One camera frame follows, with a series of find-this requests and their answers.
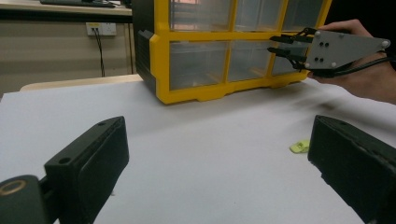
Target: small yellow object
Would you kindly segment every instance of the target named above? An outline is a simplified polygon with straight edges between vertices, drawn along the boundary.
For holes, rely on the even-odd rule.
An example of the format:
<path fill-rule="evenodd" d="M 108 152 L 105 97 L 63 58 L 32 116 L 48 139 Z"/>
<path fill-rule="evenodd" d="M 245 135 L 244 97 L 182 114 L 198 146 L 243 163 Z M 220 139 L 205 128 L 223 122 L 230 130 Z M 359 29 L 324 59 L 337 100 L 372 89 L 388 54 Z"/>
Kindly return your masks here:
<path fill-rule="evenodd" d="M 290 146 L 293 153 L 305 153 L 309 150 L 309 140 L 301 140 Z"/>

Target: wall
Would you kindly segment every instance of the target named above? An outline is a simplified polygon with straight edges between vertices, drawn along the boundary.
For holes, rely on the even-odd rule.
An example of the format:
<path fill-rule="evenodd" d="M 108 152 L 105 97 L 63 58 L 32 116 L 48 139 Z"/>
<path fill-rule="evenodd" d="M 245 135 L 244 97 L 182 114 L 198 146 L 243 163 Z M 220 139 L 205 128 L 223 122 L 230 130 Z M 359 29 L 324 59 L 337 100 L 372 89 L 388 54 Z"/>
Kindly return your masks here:
<path fill-rule="evenodd" d="M 116 36 L 101 36 L 106 76 L 134 72 L 132 33 L 117 24 Z M 0 21 L 0 97 L 31 83 L 101 75 L 98 44 L 85 22 Z"/>

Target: yellow storage cabinet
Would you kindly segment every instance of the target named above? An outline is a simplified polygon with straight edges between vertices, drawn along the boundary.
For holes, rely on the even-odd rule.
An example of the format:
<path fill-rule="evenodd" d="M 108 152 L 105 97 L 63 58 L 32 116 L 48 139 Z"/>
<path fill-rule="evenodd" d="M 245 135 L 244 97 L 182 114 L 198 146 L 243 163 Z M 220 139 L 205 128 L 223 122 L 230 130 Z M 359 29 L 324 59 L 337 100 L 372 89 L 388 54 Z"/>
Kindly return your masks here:
<path fill-rule="evenodd" d="M 134 0 L 137 73 L 165 104 L 306 78 L 267 48 L 325 22 L 331 0 Z M 304 54 L 306 44 L 283 46 Z"/>

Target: human hand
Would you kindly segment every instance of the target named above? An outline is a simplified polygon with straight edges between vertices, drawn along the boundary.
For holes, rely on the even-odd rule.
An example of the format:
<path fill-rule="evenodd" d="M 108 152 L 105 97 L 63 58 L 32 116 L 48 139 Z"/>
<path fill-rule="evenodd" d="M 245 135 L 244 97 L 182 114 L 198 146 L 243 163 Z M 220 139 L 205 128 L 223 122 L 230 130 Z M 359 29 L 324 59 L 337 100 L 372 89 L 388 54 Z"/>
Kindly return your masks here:
<path fill-rule="evenodd" d="M 348 30 L 352 35 L 372 36 L 358 20 L 338 21 L 319 27 L 320 30 L 337 31 Z M 356 67 L 376 59 L 384 58 L 384 53 L 376 53 L 354 62 L 351 67 Z M 312 72 L 308 77 L 322 84 L 340 86 L 351 94 L 387 102 L 396 105 L 396 71 L 390 63 L 380 63 L 355 73 L 340 77 L 316 77 Z"/>

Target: metal screw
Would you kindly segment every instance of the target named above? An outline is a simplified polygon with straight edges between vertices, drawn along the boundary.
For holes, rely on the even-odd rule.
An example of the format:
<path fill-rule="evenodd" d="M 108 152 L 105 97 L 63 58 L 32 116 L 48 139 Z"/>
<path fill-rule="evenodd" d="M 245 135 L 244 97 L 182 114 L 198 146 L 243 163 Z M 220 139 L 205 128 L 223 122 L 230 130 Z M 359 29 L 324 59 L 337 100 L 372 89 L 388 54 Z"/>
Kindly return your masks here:
<path fill-rule="evenodd" d="M 388 46 L 389 46 L 389 41 L 388 40 L 382 41 L 382 47 L 383 48 L 387 48 Z"/>

